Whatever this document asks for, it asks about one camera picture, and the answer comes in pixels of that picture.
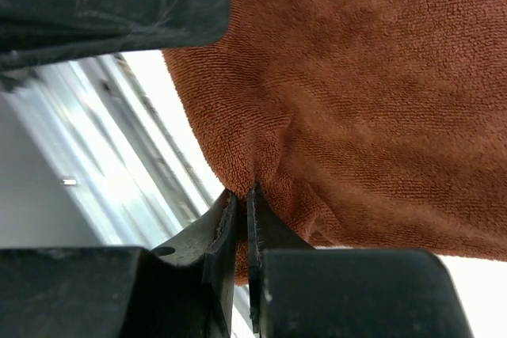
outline brown cloth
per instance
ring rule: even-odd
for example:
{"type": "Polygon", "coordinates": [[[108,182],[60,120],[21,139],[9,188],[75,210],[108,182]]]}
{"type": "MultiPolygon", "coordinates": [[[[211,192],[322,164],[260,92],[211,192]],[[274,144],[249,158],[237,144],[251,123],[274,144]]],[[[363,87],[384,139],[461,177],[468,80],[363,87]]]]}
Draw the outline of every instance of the brown cloth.
{"type": "Polygon", "coordinates": [[[259,181],[313,245],[507,260],[507,0],[231,12],[220,42],[164,53],[226,187],[259,181]]]}

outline black plastic part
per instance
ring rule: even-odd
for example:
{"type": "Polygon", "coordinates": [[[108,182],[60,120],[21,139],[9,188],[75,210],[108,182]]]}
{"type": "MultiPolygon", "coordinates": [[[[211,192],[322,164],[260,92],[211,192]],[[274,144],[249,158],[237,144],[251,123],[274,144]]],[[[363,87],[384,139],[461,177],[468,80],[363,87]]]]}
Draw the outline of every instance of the black plastic part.
{"type": "Polygon", "coordinates": [[[259,332],[261,268],[266,249],[314,250],[273,212],[260,185],[247,196],[248,284],[253,332],[259,332]]]}
{"type": "Polygon", "coordinates": [[[229,337],[236,198],[224,193],[206,215],[196,223],[204,238],[175,237],[160,258],[140,248],[0,251],[0,336],[229,337]]]}
{"type": "Polygon", "coordinates": [[[264,253],[262,338],[472,338],[445,266],[411,250],[264,253]]]}
{"type": "Polygon", "coordinates": [[[0,0],[0,71],[211,44],[228,17],[228,0],[0,0]]]}

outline brown towel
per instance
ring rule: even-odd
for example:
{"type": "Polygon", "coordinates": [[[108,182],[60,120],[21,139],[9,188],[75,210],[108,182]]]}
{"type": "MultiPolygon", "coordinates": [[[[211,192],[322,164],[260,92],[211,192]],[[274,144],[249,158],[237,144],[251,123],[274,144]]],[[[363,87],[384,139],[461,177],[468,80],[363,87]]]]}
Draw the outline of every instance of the brown towel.
{"type": "Polygon", "coordinates": [[[165,52],[226,187],[259,181],[314,245],[507,259],[507,0],[232,0],[231,17],[220,42],[165,52]]]}

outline screw hole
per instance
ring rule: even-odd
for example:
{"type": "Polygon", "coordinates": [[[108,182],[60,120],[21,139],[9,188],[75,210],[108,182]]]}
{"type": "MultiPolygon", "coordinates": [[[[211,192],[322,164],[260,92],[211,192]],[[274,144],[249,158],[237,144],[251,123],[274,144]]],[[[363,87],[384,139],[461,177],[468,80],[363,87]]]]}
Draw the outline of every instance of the screw hole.
{"type": "Polygon", "coordinates": [[[176,250],[172,247],[157,247],[152,251],[156,256],[168,256],[175,253],[176,250]]]}

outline cloth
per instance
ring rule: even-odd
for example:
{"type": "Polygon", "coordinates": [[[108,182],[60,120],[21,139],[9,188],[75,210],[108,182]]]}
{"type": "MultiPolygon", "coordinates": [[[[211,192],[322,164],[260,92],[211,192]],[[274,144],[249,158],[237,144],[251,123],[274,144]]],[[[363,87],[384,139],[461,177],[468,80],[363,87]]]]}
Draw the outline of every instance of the cloth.
{"type": "Polygon", "coordinates": [[[507,0],[231,1],[164,53],[227,188],[313,245],[507,259],[507,0]]]}

